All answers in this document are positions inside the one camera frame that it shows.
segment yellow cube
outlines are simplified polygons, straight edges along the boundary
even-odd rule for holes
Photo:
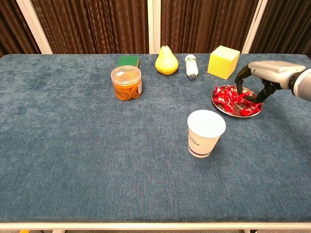
[[[210,54],[207,72],[228,79],[237,66],[239,56],[240,51],[220,45]]]

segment brown curtain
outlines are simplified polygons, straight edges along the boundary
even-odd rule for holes
[[[311,0],[269,0],[250,52],[311,58]]]
[[[258,0],[162,0],[161,45],[174,53],[242,50]]]
[[[147,0],[32,0],[54,53],[148,53]]]
[[[40,53],[15,0],[0,1],[0,57],[10,53]]]

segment metal plate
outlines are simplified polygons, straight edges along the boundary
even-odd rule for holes
[[[221,89],[221,90],[226,90],[228,87],[231,87],[234,91],[237,91],[237,86],[235,86],[235,85],[220,86],[219,89]],[[243,93],[245,93],[246,91],[250,91],[250,92],[251,92],[250,96],[256,97],[256,93],[255,93],[255,92],[253,92],[253,91],[251,91],[251,90],[249,90],[249,89],[243,87]],[[242,104],[242,103],[239,103],[239,104],[235,104],[235,105],[233,106],[234,113],[230,113],[230,112],[228,112],[228,111],[226,111],[226,110],[224,109],[224,106],[223,106],[222,104],[220,104],[220,103],[215,103],[215,102],[214,102],[214,97],[216,97],[216,96],[214,96],[214,92],[213,92],[213,93],[212,93],[212,103],[215,105],[215,107],[218,108],[218,109],[219,109],[220,111],[222,111],[223,113],[226,113],[226,114],[228,114],[228,115],[230,115],[230,116],[233,116],[233,117],[239,117],[239,118],[254,117],[254,116],[256,116],[258,113],[260,113],[260,112],[262,111],[262,105],[261,105],[261,108],[260,108],[260,111],[259,111],[259,112],[255,113],[255,114],[252,114],[252,115],[249,115],[249,116],[243,116],[243,115],[240,114],[240,110],[246,108],[247,106],[244,105],[244,104]]]

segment yellow pear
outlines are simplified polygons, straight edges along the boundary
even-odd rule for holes
[[[158,72],[170,75],[178,68],[177,58],[168,46],[163,45],[160,49],[159,56],[155,61],[155,68]]]

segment paper cup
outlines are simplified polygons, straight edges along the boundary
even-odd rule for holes
[[[225,120],[213,111],[198,110],[189,115],[187,123],[189,152],[198,158],[208,157],[225,132]]]

